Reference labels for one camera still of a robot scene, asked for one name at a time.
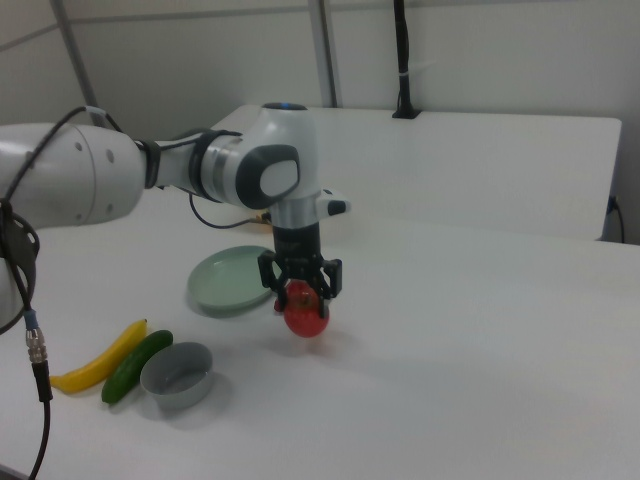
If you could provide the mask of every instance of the yellow banana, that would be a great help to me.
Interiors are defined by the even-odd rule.
[[[76,393],[107,379],[146,335],[147,321],[133,322],[104,353],[84,367],[49,377],[51,386],[64,393]]]

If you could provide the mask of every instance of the black mount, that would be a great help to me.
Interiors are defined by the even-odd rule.
[[[393,12],[396,18],[396,46],[398,49],[398,76],[400,79],[400,94],[398,95],[398,109],[393,118],[407,118],[413,120],[420,114],[411,105],[411,91],[409,88],[409,30],[404,16],[404,0],[393,0]]]

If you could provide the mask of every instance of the white tabletop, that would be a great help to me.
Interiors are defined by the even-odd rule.
[[[259,107],[219,127],[246,131]],[[322,178],[361,211],[594,240],[621,123],[610,118],[312,108]]]
[[[635,478],[640,250],[371,213],[356,202],[322,224],[344,290],[310,341],[271,302],[226,320],[188,307],[201,260],[272,239],[208,229],[182,192],[145,192],[109,224],[42,231],[34,307],[52,373],[147,318],[207,345],[216,382],[171,414],[139,389],[114,408],[99,387],[55,392],[41,478]],[[0,378],[0,464],[28,471],[42,409],[19,327],[0,336]]]

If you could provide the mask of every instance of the toy tomato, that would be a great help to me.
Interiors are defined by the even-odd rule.
[[[304,338],[322,333],[329,323],[329,310],[320,318],[319,308],[318,294],[306,282],[293,280],[287,285],[284,321],[293,333]]]

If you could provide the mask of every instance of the green cucumber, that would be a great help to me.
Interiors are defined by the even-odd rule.
[[[113,405],[122,400],[140,382],[140,373],[145,363],[172,343],[173,334],[169,330],[158,330],[148,335],[125,357],[113,375],[104,383],[102,401]]]

